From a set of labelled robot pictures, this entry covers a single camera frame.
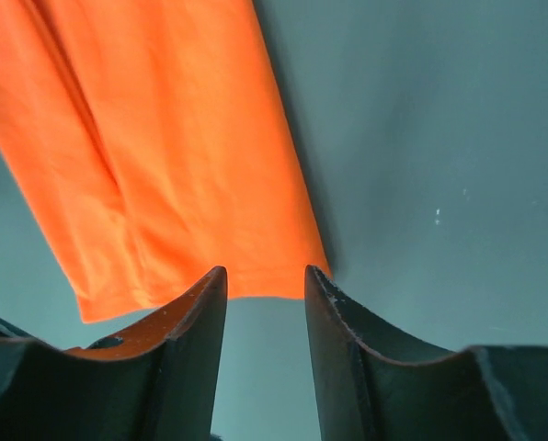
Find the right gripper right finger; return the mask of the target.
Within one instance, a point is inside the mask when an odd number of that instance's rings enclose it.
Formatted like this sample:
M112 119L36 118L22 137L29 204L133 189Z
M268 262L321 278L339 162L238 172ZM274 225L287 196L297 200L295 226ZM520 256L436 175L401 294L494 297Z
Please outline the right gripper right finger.
M548 440L548 346L450 351L369 311L316 266L304 282L324 440Z

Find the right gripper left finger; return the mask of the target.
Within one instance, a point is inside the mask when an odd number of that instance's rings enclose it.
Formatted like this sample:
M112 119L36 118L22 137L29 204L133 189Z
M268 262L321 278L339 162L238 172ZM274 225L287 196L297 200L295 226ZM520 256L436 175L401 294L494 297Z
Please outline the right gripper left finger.
M0 440L208 440L227 274L86 348L0 318Z

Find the orange t shirt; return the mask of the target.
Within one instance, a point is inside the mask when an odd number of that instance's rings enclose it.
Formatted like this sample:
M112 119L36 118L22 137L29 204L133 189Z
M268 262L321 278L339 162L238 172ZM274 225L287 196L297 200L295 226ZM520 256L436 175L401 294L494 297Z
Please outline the orange t shirt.
M0 1L0 153L84 322L327 264L249 1Z

